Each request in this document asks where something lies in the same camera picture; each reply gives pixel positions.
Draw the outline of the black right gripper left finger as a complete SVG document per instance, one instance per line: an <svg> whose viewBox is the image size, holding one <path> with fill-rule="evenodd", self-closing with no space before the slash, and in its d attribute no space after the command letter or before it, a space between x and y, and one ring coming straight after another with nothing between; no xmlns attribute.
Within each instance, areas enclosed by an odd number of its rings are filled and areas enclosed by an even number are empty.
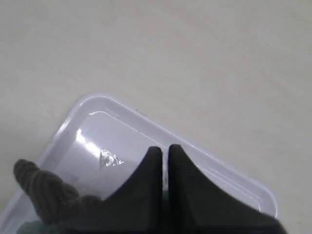
<svg viewBox="0 0 312 234"><path fill-rule="evenodd" d="M148 148L139 166L104 201L83 199L83 211L65 223L68 234L159 234L162 150Z"/></svg>

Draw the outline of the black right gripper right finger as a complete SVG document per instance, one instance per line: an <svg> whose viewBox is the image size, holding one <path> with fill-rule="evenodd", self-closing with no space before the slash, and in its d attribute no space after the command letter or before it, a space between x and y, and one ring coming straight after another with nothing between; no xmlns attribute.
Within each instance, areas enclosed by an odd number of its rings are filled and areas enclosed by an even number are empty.
<svg viewBox="0 0 312 234"><path fill-rule="evenodd" d="M168 150L168 196L177 234L284 234L274 217L234 198L208 179L181 145Z"/></svg>

